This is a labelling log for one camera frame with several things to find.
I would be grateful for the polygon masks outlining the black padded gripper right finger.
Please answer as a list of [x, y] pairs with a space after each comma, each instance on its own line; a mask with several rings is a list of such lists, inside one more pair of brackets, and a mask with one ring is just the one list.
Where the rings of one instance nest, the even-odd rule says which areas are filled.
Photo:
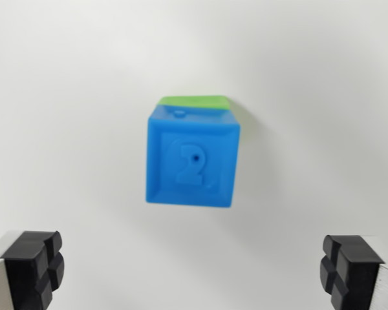
[[372, 236], [327, 235], [320, 281], [334, 309], [388, 309], [388, 263]]

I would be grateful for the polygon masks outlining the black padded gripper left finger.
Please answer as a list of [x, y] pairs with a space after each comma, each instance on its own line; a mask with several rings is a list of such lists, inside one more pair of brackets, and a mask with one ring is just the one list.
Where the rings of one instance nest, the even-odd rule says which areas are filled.
[[0, 309], [47, 309], [65, 270], [58, 231], [8, 231], [0, 238]]

